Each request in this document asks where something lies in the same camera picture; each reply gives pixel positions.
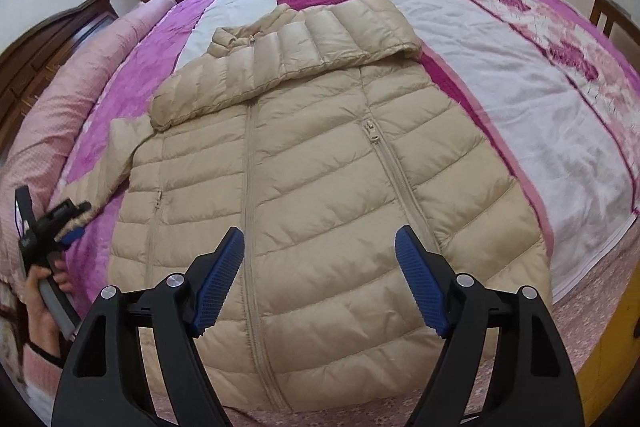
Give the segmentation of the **person's left hand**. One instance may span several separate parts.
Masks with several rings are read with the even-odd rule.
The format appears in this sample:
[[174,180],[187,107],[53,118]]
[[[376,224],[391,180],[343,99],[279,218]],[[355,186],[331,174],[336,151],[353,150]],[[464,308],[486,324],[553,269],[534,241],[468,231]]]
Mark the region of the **person's left hand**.
[[30,267],[25,282],[24,303],[28,315],[30,343],[47,355],[59,358],[61,356],[60,330],[44,304],[39,290],[39,283],[51,274],[49,269],[39,265]]

